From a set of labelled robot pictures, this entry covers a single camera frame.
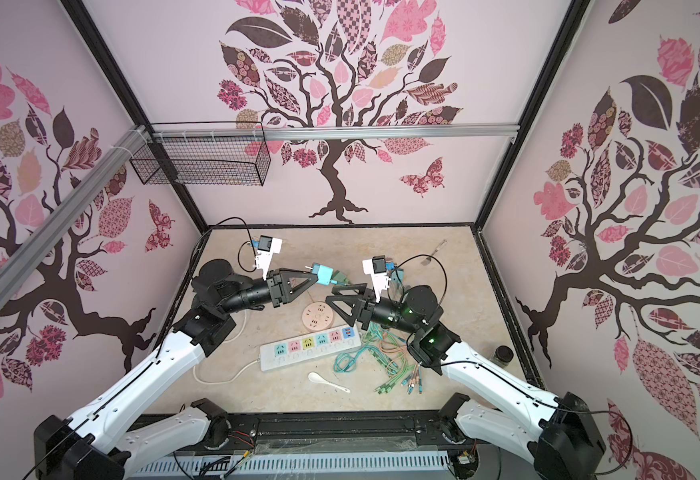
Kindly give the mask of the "green USB charger plug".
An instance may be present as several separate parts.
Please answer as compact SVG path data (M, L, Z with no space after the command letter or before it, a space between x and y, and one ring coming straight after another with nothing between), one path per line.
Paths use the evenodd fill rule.
M348 276L341 271L334 271L331 277L331 283L333 285L349 285L351 281Z

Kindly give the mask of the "teal USB charger plug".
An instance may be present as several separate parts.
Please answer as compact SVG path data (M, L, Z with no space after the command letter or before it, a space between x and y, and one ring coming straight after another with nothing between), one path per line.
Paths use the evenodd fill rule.
M311 267L311 273L317 277L316 283L319 285L329 286L333 282L334 269L331 267L314 263Z

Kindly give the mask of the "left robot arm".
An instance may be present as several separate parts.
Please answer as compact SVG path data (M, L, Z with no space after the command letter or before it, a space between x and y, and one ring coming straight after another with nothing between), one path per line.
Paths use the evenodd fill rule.
M209 357L235 327L233 314L278 308L318 282L309 271L277 269L253 279L230 263L205 263L191 285L194 303L161 345L107 391L65 419L49 416L34 431L37 479L127 479L144 466L212 437L226 440L224 411L202 399L147 427L136 420L187 371Z

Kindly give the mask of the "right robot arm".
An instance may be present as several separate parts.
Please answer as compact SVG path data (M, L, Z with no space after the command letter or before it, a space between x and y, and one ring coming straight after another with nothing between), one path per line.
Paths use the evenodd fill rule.
M530 463L542 479L597 476L606 444L587 403L531 385L485 358L442 323L444 310L431 287L415 286L391 300L364 284L339 286L326 302L349 326L405 333L419 366L478 395L455 394L444 406L442 429L452 442L492 444Z

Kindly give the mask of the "round pink power socket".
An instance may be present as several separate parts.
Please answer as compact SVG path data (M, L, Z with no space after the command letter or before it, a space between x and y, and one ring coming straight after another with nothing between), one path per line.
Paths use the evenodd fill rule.
M321 332L334 324L334 311L325 302L313 302L305 307L301 320L309 332Z

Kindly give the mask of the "white multicolour power strip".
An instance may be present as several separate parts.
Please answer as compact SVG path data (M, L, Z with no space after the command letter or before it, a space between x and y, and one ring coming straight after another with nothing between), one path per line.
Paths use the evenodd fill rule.
M259 365L262 372L269 372L328 356L354 352L361 347L361 336L355 327L333 327L262 345Z

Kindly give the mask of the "metal fork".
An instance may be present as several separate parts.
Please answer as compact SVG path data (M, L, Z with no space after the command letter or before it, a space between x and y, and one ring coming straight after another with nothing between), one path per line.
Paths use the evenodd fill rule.
M432 251L430 254L428 254L428 255L426 255L426 256L423 257L423 260L422 260L421 264L422 264L423 266L429 265L429 264L434 260L434 257L436 256L436 254L437 254L447 243L448 243L448 240L447 240L447 239L442 240L442 241L433 249L433 251Z

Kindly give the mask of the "white ceramic spoon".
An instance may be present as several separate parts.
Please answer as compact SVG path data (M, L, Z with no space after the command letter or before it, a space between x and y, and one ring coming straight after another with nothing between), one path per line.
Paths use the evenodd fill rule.
M333 389L340 391L340 392L343 392L343 393L347 393L347 394L351 393L351 390L349 388L327 380L322 375L320 375L318 372L315 372L315 371L309 372L307 375L307 378L308 378L308 381L311 383L318 384L318 385L324 385L324 386L333 388Z

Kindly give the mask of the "glass jar black lid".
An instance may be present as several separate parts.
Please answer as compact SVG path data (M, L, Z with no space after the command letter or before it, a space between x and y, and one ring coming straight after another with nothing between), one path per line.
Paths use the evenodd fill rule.
M491 357L491 361L501 368L507 368L514 358L515 352L511 347L507 345L500 345L495 349L493 356Z

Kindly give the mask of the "aluminium rail left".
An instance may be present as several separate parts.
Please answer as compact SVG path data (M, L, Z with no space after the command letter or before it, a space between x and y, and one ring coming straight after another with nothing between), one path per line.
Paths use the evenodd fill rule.
M127 130L81 184L63 199L43 224L9 257L5 266L0 268L0 310L71 228L76 218L93 202L97 193L104 189L139 148L147 144L147 140L145 127L134 125Z

